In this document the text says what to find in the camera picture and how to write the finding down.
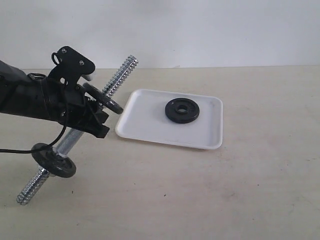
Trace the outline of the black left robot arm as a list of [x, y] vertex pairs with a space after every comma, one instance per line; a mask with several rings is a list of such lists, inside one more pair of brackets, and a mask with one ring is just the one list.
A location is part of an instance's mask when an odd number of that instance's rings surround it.
[[0, 63], [0, 111], [3, 114], [57, 122], [103, 139], [108, 114], [85, 95], [79, 70], [60, 63], [49, 75], [26, 74]]

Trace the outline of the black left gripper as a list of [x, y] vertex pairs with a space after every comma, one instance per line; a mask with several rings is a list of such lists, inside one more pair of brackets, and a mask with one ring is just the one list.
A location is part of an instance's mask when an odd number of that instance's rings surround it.
[[77, 84], [67, 89], [64, 83], [48, 78], [44, 74], [37, 76], [40, 91], [37, 95], [37, 118], [57, 122], [67, 127], [104, 139], [110, 128], [104, 125], [109, 115], [103, 111], [96, 100], [86, 96], [85, 89]]

